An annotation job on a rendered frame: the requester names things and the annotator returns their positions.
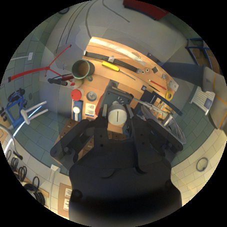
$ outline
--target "red lid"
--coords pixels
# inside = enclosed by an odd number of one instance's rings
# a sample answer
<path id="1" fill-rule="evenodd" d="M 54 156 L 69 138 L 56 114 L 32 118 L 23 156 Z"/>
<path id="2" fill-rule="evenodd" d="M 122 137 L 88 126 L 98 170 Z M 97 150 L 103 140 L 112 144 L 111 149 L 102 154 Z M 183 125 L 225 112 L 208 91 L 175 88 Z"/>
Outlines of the red lid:
<path id="1" fill-rule="evenodd" d="M 81 92 L 78 90 L 78 89 L 73 89 L 71 91 L 71 98 L 74 100 L 74 101 L 79 101 L 82 97 L 82 94 Z"/>

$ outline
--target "wooden workbench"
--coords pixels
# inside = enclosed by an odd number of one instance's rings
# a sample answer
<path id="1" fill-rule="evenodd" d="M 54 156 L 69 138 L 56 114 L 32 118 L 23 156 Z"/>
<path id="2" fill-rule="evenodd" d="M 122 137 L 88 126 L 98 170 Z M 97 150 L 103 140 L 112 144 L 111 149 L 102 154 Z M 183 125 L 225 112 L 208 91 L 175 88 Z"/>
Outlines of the wooden workbench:
<path id="1" fill-rule="evenodd" d="M 82 84 L 80 86 L 84 91 L 84 95 L 80 99 L 83 101 L 82 120 L 88 118 L 88 116 L 85 115 L 86 103 L 95 105 L 95 107 L 96 107 L 98 105 L 98 102 L 99 102 L 101 96 L 104 94 L 105 89 L 106 89 L 107 85 L 109 84 L 110 79 L 113 81 L 119 82 L 119 85 L 117 87 L 118 89 L 132 94 L 138 100 L 141 99 L 141 97 L 144 93 L 144 91 L 141 90 L 143 86 L 146 86 L 147 91 L 149 91 L 151 93 L 153 91 L 155 91 L 163 98 L 165 98 L 167 91 L 171 91 L 174 95 L 175 91 L 173 89 L 171 89 L 169 86 L 167 86 L 169 81 L 170 80 L 174 81 L 174 79 L 166 71 L 164 71 L 159 65 L 157 65 L 151 59 L 149 59 L 147 56 L 141 54 L 140 52 L 138 52 L 126 45 L 120 44 L 118 42 L 114 42 L 114 41 L 111 41 L 108 39 L 98 38 L 98 37 L 92 37 L 92 38 L 99 39 L 101 41 L 105 41 L 105 42 L 114 44 L 118 47 L 121 47 L 121 48 L 131 52 L 132 54 L 134 54 L 135 56 L 140 58 L 142 61 L 146 62 L 146 64 L 145 64 L 145 66 L 142 66 L 137 61 L 129 58 L 128 56 L 126 56 L 116 50 L 110 49 L 106 46 L 103 46 L 103 45 L 100 45 L 97 43 L 93 43 L 90 41 L 86 48 L 87 52 L 96 53 L 96 54 L 109 56 L 109 57 L 114 56 L 115 59 L 118 59 L 118 60 L 125 62 L 129 65 L 132 65 L 138 69 L 141 69 L 142 71 L 144 71 L 144 74 L 142 74 L 142 73 L 138 74 L 136 72 L 130 71 L 127 68 L 116 65 L 121 71 L 123 71 L 124 73 L 128 74 L 130 77 L 135 79 L 135 80 L 133 80 L 121 72 L 113 71 L 109 68 L 104 67 L 102 65 L 102 62 L 104 60 L 83 56 L 82 59 L 86 59 L 87 61 L 94 64 L 95 71 L 94 71 L 94 74 L 92 75 L 93 81 L 89 82 L 87 79 L 84 79 L 84 84 Z M 152 71 L 152 69 L 154 67 L 157 68 L 158 72 L 154 73 Z M 162 87 L 166 88 L 166 90 L 164 90 L 163 88 L 159 87 L 158 85 L 148 81 L 149 79 L 154 81 L 155 83 L 161 85 Z M 97 95 L 97 99 L 93 102 L 88 101 L 86 98 L 87 93 L 91 92 L 91 91 L 95 92 Z M 160 102 L 160 99 L 157 98 L 154 105 L 158 106 L 159 102 Z M 136 102 L 135 100 L 132 100 L 132 102 L 130 103 L 129 106 L 134 109 L 137 104 L 138 104 L 138 102 Z M 165 108 L 172 110 L 166 104 L 162 110 L 167 111 Z M 73 100 L 72 100 L 71 118 L 73 119 Z M 96 118 L 97 118 L 97 115 L 94 115 L 94 117 L 91 117 L 91 116 L 89 117 L 89 119 L 96 119 Z M 123 126 L 124 126 L 124 124 L 116 126 L 116 125 L 112 125 L 109 123 L 107 130 L 116 132 L 116 133 L 123 133 L 123 131 L 122 131 Z"/>

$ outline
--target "white radiator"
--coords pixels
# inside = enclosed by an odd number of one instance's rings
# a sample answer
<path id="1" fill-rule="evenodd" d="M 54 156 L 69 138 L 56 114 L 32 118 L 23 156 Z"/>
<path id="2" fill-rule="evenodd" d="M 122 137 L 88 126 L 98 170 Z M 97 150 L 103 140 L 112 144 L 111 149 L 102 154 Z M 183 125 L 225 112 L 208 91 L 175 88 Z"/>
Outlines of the white radiator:
<path id="1" fill-rule="evenodd" d="M 208 108 L 206 108 L 204 105 L 206 102 L 208 103 L 209 101 L 208 99 L 211 100 L 211 105 Z M 195 103 L 199 108 L 201 108 L 205 112 L 205 115 L 207 115 L 214 99 L 215 93 L 209 91 L 203 92 L 201 90 L 201 87 L 198 86 L 190 104 Z"/>

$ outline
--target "yellow tape measure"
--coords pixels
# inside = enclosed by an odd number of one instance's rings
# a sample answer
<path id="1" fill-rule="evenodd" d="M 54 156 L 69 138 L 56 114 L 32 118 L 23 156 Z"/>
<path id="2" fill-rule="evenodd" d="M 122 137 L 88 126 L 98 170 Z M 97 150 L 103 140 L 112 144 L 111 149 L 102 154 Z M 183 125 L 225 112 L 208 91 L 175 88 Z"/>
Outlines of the yellow tape measure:
<path id="1" fill-rule="evenodd" d="M 167 101 L 170 101 L 172 98 L 173 98 L 173 92 L 172 91 L 170 91 L 170 90 L 168 90 L 167 92 L 166 92 L 166 94 L 165 94 L 165 99 L 167 100 Z"/>

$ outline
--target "blue shelf frame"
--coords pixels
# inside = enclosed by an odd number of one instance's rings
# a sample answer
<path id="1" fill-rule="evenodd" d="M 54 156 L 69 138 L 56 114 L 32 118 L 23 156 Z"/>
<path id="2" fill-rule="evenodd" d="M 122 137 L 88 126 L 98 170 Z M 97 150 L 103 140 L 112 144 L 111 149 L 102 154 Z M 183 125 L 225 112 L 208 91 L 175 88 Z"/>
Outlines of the blue shelf frame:
<path id="1" fill-rule="evenodd" d="M 202 40 L 203 41 L 202 38 L 187 38 L 187 41 L 188 40 Z M 211 50 L 211 49 L 209 47 L 205 47 L 205 42 L 204 41 L 203 41 L 203 46 L 186 46 L 185 48 L 188 49 L 188 51 L 190 52 L 191 56 L 193 57 L 193 59 L 195 60 L 195 62 L 197 63 L 198 66 L 199 66 L 199 63 L 197 62 L 197 60 L 196 60 L 194 54 L 192 53 L 191 49 L 194 49 L 194 48 L 195 49 L 203 49 L 204 52 L 205 52 L 205 55 L 206 55 L 206 57 L 208 59 L 209 66 L 210 66 L 211 70 L 213 70 L 212 69 L 210 58 L 209 58 L 208 53 L 206 51 L 206 50 Z"/>

